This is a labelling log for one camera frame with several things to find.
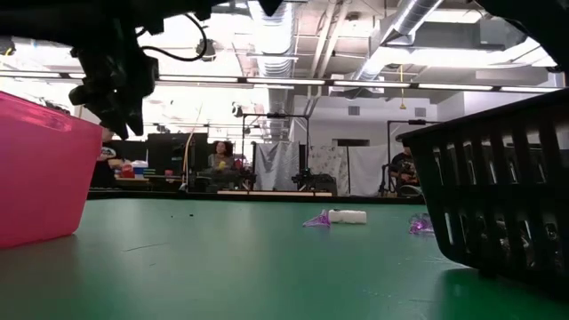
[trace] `pink plastic bin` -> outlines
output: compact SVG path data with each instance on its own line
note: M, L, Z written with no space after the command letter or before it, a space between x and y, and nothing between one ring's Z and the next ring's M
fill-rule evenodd
M0 248L79 227L101 128L0 92Z

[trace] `black metal stand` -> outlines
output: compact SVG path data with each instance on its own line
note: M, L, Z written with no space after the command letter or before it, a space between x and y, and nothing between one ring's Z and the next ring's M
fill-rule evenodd
M306 163L308 165L309 162L309 137L310 137L310 120L308 116L301 116L301 115L284 115L284 114L279 114L279 113L267 113L267 114L243 114L242 116L242 127L241 127L241 163L244 163L244 152L245 152L245 119L248 116L265 116L267 119L290 119L290 118L303 118L306 120Z
M380 193L384 191L385 188L385 170L388 170L388 190L392 191L391 187L393 187L393 191L395 191L395 186L392 186L391 177L389 175L389 164L391 164L391 124L409 124L409 125L427 125L427 124L440 124L440 121L427 121L422 119L416 120L388 120L388 163L381 167L382 171L382 179L380 185Z

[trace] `green table surface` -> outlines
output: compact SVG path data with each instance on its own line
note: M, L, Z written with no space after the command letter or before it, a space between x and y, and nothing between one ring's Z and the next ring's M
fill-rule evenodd
M367 225L303 228L324 208ZM73 236L0 251L0 319L568 319L407 233L423 206L87 202Z

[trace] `ceiling duct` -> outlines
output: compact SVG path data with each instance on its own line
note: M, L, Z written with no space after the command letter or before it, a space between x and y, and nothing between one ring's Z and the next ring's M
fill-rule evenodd
M249 10L255 26L255 50L270 57L257 59L259 76L263 77L291 77L293 74L293 60L275 55L290 55L293 52L294 33L294 4L282 3L275 14L268 16L260 7L259 2L249 1ZM288 90L268 89L268 112L288 113ZM279 138L282 128L287 124L271 124L271 136Z
M352 76L352 80L372 81L383 67L389 63L389 48L383 45L399 41L401 44L413 44L414 33L423 24L443 0L403 0L397 12L381 22L379 31L372 36L372 41L379 42L374 52Z

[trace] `white curtain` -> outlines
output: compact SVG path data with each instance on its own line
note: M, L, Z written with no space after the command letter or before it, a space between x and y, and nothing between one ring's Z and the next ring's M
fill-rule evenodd
M255 189L296 190L292 177L299 172L299 148L298 142L257 144Z
M309 168L313 174L326 173L335 178L338 196L349 194L348 151L346 147L310 147Z
M349 147L349 193L352 196L377 196L381 166L386 164L387 146Z

